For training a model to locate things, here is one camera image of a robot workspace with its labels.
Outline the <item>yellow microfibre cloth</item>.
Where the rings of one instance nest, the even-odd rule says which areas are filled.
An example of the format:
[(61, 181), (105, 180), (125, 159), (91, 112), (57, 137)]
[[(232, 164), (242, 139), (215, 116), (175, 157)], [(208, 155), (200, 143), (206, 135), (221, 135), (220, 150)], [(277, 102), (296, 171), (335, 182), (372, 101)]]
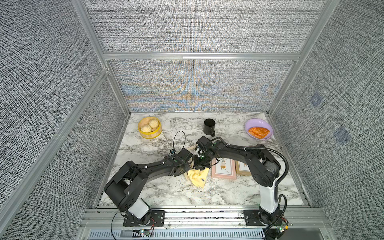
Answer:
[(209, 169), (205, 168), (204, 170), (189, 170), (188, 171), (188, 178), (191, 181), (191, 183), (198, 187), (198, 188), (204, 188), (206, 181), (207, 181), (207, 176), (209, 173)]

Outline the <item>pink picture frame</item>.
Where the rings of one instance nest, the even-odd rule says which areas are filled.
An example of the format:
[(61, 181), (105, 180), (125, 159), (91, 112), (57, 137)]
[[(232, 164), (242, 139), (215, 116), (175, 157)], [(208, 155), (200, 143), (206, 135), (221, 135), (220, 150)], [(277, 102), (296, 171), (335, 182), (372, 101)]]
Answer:
[(214, 158), (211, 162), (212, 177), (217, 179), (236, 180), (235, 161), (232, 159)]

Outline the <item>wooden picture frame deer print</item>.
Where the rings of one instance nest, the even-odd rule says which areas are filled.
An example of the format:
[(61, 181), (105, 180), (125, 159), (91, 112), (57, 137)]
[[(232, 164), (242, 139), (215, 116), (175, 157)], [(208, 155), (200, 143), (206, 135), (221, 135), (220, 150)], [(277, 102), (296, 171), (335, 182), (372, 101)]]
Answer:
[(239, 161), (235, 161), (236, 164), (236, 173), (240, 176), (251, 176), (251, 171), (247, 164), (244, 164)]

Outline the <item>light wood picture frame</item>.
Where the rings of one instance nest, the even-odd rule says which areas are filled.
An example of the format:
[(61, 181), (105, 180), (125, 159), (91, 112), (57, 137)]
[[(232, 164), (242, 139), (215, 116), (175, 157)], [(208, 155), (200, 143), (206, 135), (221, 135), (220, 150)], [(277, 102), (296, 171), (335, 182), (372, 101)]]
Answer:
[[(194, 167), (194, 155), (196, 155), (196, 146), (191, 146), (191, 147), (188, 147), (187, 150), (192, 153), (192, 157), (188, 160), (188, 163), (189, 163), (189, 166), (190, 166), (190, 169), (192, 169)], [(187, 181), (190, 180), (189, 176), (188, 176), (188, 171), (184, 173), (184, 177)]]

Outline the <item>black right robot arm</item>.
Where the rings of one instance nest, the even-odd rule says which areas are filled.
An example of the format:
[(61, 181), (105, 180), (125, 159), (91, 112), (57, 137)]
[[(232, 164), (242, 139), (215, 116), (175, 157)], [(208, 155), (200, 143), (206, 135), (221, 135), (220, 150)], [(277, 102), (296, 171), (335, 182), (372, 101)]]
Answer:
[(226, 143), (222, 138), (212, 140), (201, 137), (196, 142), (197, 157), (194, 167), (211, 168), (213, 159), (231, 159), (248, 166), (252, 178), (260, 187), (259, 219), (265, 225), (272, 225), (283, 216), (278, 198), (279, 183), (287, 176), (289, 164), (276, 150), (258, 144), (242, 147)]

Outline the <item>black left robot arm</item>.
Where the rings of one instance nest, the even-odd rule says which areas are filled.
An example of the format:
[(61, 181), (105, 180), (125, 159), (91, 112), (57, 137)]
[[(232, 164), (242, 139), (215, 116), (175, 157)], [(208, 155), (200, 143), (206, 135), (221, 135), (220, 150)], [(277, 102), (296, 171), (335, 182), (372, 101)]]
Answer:
[(140, 199), (146, 183), (161, 177), (178, 177), (188, 172), (193, 154), (183, 148), (150, 164), (126, 162), (108, 181), (104, 192), (120, 212), (128, 212), (145, 224), (150, 218), (150, 207)]

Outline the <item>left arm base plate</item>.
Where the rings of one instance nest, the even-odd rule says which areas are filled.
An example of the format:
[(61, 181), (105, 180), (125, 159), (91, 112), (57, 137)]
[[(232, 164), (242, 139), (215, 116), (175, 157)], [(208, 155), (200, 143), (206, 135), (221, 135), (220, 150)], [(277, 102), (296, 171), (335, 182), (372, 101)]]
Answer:
[(165, 220), (165, 211), (149, 210), (142, 218), (135, 217), (132, 213), (126, 211), (124, 216), (124, 227), (163, 227)]

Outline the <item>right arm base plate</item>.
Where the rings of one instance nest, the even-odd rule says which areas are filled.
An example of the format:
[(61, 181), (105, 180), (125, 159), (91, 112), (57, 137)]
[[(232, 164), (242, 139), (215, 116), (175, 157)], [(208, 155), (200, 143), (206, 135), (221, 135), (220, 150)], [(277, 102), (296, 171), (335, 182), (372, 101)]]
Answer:
[(269, 226), (278, 219), (282, 212), (280, 209), (277, 209), (272, 214), (264, 210), (244, 210), (243, 218), (247, 226)]

